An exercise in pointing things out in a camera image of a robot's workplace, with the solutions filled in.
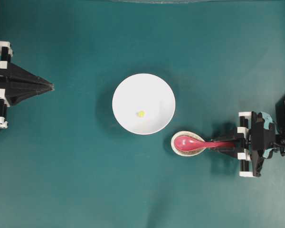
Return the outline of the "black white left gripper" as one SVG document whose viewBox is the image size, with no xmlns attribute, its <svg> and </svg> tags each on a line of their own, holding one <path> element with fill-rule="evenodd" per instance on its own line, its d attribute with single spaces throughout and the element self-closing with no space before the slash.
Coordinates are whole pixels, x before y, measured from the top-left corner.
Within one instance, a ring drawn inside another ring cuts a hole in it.
<svg viewBox="0 0 285 228">
<path fill-rule="evenodd" d="M 7 108 L 36 95 L 54 91 L 54 85 L 25 69 L 10 63 L 13 50 L 8 41 L 0 41 L 0 70 L 6 70 L 6 76 L 0 75 L 0 128 L 7 128 Z M 27 82 L 37 85 L 17 85 L 7 88 L 7 78 L 13 81 Z"/>
</svg>

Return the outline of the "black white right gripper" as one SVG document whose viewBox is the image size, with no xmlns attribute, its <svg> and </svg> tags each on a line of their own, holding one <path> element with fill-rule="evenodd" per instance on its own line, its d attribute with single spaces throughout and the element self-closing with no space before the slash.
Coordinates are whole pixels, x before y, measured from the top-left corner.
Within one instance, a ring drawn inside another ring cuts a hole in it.
<svg viewBox="0 0 285 228">
<path fill-rule="evenodd" d="M 259 177 L 258 152 L 256 150 L 257 114 L 239 112 L 239 127 L 226 134 L 212 138 L 211 142 L 234 142 L 240 147 L 215 147 L 211 151 L 219 152 L 240 161 L 240 177 Z"/>
</svg>

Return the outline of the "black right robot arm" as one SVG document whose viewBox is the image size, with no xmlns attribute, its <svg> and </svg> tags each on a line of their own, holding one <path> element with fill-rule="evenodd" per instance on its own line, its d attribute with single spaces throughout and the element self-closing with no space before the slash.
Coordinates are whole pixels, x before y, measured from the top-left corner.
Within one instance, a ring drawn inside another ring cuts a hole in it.
<svg viewBox="0 0 285 228">
<path fill-rule="evenodd" d="M 211 148 L 240 161 L 239 176 L 261 176 L 265 160 L 275 152 L 285 156 L 285 129 L 276 129 L 272 117 L 265 112 L 239 112 L 239 126 L 228 134 L 212 139 L 220 146 Z"/>
</svg>

